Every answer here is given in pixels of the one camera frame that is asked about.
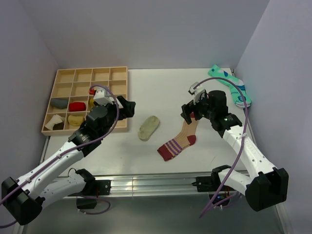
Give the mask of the tan maroon striped sock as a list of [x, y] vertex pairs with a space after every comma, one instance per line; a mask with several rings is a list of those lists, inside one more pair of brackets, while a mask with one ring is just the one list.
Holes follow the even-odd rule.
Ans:
[[157, 152], [163, 158], [164, 161], [169, 161], [177, 157], [186, 148], [192, 146], [196, 142], [196, 129], [198, 121], [195, 120], [194, 113], [190, 114], [191, 124], [187, 124], [186, 121], [183, 122], [182, 129], [177, 136], [168, 140], [163, 145], [161, 145]]

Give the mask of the pale green ankle sock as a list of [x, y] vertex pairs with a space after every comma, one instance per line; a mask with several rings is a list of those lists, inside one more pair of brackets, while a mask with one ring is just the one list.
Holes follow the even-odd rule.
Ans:
[[149, 116], [140, 126], [137, 136], [142, 141], [148, 141], [160, 124], [156, 116]]

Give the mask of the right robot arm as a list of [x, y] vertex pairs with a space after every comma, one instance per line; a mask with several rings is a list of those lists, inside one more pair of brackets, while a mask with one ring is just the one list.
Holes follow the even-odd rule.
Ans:
[[208, 188], [219, 193], [228, 186], [244, 195], [254, 211], [261, 211], [282, 203], [287, 199], [289, 175], [284, 168], [276, 168], [257, 148], [242, 122], [228, 111], [226, 94], [215, 90], [206, 92], [204, 88], [190, 88], [194, 99], [182, 106], [181, 116], [190, 124], [191, 114], [196, 120], [206, 118], [237, 153], [248, 175], [236, 172], [234, 166], [223, 165], [212, 170]]

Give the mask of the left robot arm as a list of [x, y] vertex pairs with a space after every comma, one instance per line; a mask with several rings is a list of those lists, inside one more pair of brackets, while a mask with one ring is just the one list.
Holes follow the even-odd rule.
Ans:
[[46, 161], [18, 179], [8, 177], [1, 184], [1, 205], [15, 219], [26, 225], [52, 203], [71, 194], [89, 195], [95, 178], [85, 169], [68, 179], [53, 182], [65, 169], [87, 157], [108, 136], [119, 120], [135, 114], [136, 103], [118, 96], [106, 104], [95, 100], [95, 107], [63, 146]]

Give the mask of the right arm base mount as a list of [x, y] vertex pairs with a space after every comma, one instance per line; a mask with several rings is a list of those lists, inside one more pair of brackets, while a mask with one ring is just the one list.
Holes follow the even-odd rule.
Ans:
[[[199, 193], [200, 192], [215, 192], [218, 189], [219, 185], [221, 184], [221, 180], [218, 177], [218, 173], [229, 168], [230, 168], [229, 165], [219, 166], [212, 170], [212, 173], [210, 176], [196, 177], [195, 182], [193, 182], [192, 185], [196, 187]], [[220, 190], [221, 193], [218, 194], [215, 200], [213, 201], [213, 205], [225, 198], [228, 198], [230, 196], [231, 191], [234, 191], [234, 189], [229, 186], [224, 185]]]

